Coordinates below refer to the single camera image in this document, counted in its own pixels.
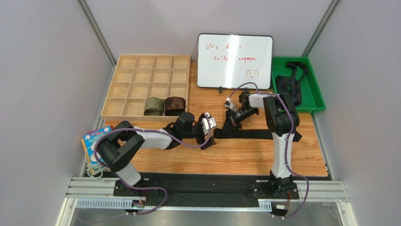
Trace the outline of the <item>black tie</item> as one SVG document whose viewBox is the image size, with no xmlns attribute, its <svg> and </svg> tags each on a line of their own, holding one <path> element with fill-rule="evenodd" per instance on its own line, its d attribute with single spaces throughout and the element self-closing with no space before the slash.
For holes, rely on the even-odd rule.
<svg viewBox="0 0 401 226">
<path fill-rule="evenodd" d="M 268 129 L 215 129 L 216 139 L 266 139 L 273 140 L 273 133 Z"/>
</svg>

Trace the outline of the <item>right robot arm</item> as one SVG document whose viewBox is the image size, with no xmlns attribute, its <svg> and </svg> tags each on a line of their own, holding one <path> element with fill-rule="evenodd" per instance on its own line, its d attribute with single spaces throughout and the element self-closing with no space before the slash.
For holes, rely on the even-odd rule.
<svg viewBox="0 0 401 226">
<path fill-rule="evenodd" d="M 241 107 L 230 98 L 225 102 L 225 122 L 215 129 L 215 138 L 271 139 L 274 147 L 273 166 L 270 171 L 269 193 L 273 197 L 287 195 L 293 187 L 291 149 L 299 116 L 289 93 L 250 93 L 239 95 Z M 267 129 L 242 130 L 241 122 L 263 109 Z"/>
</svg>

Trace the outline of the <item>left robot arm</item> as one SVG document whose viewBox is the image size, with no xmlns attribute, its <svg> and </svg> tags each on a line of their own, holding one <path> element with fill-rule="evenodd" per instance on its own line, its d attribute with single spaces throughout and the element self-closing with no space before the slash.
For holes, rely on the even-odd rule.
<svg viewBox="0 0 401 226">
<path fill-rule="evenodd" d="M 143 129 L 122 121 L 98 139 L 94 155 L 125 187 L 141 190 L 137 186 L 141 175 L 131 162 L 140 149 L 170 150 L 182 145 L 204 150 L 215 144 L 212 132 L 216 127 L 216 120 L 209 113 L 195 120 L 192 113 L 183 112 L 161 129 Z"/>
</svg>

